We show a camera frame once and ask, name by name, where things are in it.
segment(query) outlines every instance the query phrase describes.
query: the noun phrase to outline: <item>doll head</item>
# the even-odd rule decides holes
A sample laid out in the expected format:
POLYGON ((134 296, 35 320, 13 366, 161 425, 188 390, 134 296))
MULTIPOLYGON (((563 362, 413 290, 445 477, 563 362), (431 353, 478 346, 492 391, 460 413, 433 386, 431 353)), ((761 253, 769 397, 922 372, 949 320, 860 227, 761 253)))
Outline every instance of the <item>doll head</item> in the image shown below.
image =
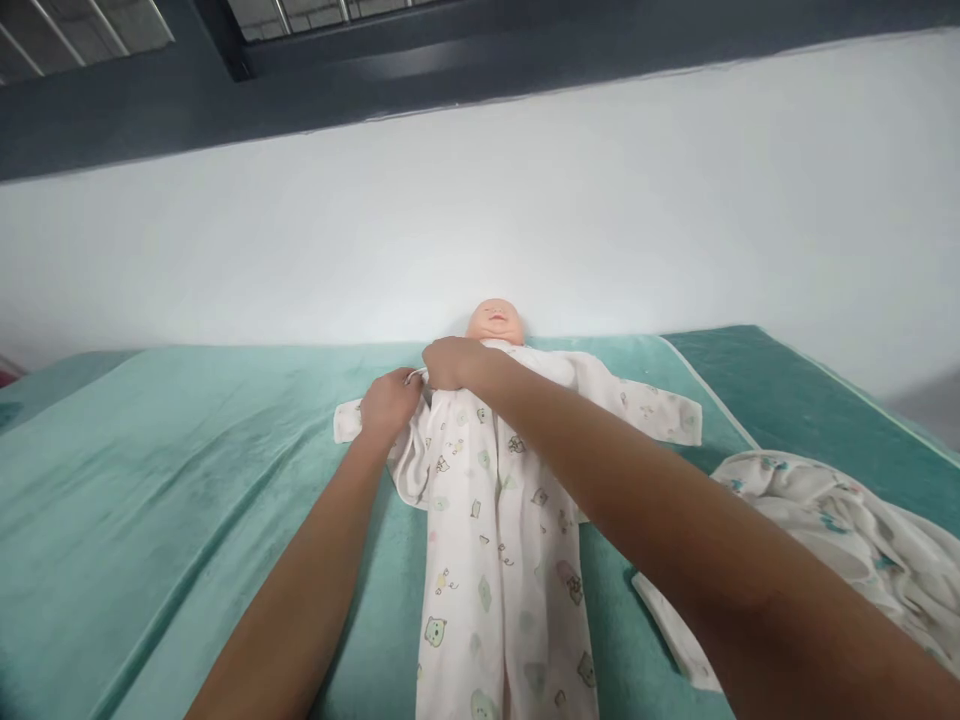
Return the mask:
POLYGON ((477 305, 470 316, 467 337, 474 340, 506 340, 523 345, 523 323, 513 303, 492 298, 477 305))

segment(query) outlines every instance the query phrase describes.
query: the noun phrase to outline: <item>baby onesie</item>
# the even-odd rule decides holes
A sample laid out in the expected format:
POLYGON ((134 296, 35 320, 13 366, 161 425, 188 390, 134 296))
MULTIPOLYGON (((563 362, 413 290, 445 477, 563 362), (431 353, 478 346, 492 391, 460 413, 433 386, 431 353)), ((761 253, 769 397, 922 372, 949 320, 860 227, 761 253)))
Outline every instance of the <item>baby onesie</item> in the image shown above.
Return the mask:
MULTIPOLYGON (((699 445, 700 406, 614 377, 584 353, 485 344, 658 440, 699 445)), ((358 401, 337 409, 339 442, 358 401)), ((466 390, 427 391, 388 468, 427 510, 417 717, 596 718, 576 504, 516 432, 466 390)))

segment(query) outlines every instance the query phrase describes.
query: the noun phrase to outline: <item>teal towel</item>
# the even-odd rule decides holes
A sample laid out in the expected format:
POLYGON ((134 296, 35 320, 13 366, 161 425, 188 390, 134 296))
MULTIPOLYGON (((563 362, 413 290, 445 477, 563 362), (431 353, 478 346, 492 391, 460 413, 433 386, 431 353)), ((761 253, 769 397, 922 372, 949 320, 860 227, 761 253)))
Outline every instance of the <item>teal towel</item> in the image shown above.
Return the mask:
MULTIPOLYGON (((751 447, 659 338, 531 344, 700 402, 704 445, 682 453, 706 471, 751 447)), ((0 435, 0 715, 182 717, 345 452, 335 407, 421 349, 147 351, 0 435)), ((413 716, 425 524, 384 474, 316 716, 413 716)), ((601 713, 730 717, 673 670, 629 563, 581 532, 601 713)))

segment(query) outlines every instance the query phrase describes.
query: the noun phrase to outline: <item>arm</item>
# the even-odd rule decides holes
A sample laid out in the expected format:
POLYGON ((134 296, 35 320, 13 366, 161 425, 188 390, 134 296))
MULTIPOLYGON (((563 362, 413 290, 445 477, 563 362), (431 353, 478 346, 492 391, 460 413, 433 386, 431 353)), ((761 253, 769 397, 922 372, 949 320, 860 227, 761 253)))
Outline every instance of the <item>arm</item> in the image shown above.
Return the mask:
POLYGON ((350 609, 387 452, 421 381, 400 368, 361 405, 363 430, 227 641, 186 720, 303 718, 350 609))
POLYGON ((947 717, 960 707, 960 684, 913 640, 679 455, 479 343, 445 338, 423 357, 434 387, 488 403, 667 597, 738 717, 947 717))

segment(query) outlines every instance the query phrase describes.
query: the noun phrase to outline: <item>finger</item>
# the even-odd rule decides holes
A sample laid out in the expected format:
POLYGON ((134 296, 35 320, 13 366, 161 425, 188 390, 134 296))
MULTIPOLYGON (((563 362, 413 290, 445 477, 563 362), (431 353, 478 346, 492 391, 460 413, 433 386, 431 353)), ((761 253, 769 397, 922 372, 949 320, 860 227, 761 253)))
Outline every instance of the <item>finger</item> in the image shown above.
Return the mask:
POLYGON ((396 370, 392 370, 388 372, 386 375, 384 375, 384 377, 399 378, 400 380, 406 380, 407 375, 412 373, 414 370, 416 370, 416 368, 408 368, 408 367, 397 368, 396 370))
POLYGON ((419 394, 423 389, 423 375, 421 373, 417 373, 416 375, 412 376, 408 385, 412 388, 412 392, 419 394))

